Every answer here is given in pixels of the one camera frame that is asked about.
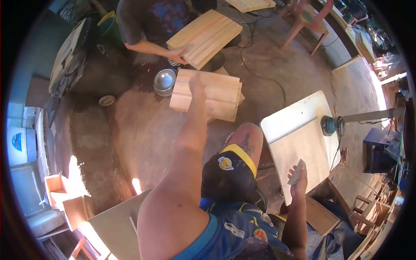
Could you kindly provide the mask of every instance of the blue jersey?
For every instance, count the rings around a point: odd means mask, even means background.
[[[232,259],[244,249],[244,241],[257,238],[292,255],[277,238],[277,228],[268,214],[248,203],[225,203],[201,199],[200,208],[210,221],[192,245],[173,259]]]

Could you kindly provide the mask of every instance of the tattoo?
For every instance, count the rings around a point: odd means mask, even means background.
[[[248,145],[248,139],[250,138],[250,134],[247,133],[245,135],[244,141],[242,141],[238,146],[246,152],[248,156],[251,156],[252,153],[254,153],[254,146]]]

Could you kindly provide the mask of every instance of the metal bowl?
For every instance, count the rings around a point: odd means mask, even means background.
[[[156,94],[162,97],[172,95],[177,73],[178,72],[173,69],[163,69],[159,71],[153,81],[153,89]]]

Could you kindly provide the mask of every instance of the man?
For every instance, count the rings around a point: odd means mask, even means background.
[[[189,12],[184,0],[120,0],[117,17],[121,38],[127,49],[166,57],[173,67],[187,64],[181,58],[184,47],[168,50],[166,45],[167,40],[198,17],[196,13]],[[236,46],[240,39],[238,35],[225,47]],[[217,70],[224,61],[224,54],[219,52],[201,70]]]
[[[307,259],[306,169],[291,187],[279,241],[268,215],[254,205],[262,131],[254,124],[240,126],[202,169],[207,116],[198,74],[189,88],[192,100],[169,171],[139,211],[141,259]]]

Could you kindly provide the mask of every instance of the pink chair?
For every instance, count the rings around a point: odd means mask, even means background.
[[[333,6],[334,0],[327,0],[326,5],[318,14],[316,14],[316,10],[310,4],[307,4],[306,0],[299,0],[299,2],[297,2],[297,0],[293,0],[292,5],[285,5],[270,27],[279,22],[283,15],[290,11],[295,16],[295,23],[290,29],[282,48],[286,47],[303,27],[306,27],[314,32],[322,33],[318,40],[318,44],[311,53],[311,55],[313,55],[328,35],[328,30],[323,19],[329,14]]]

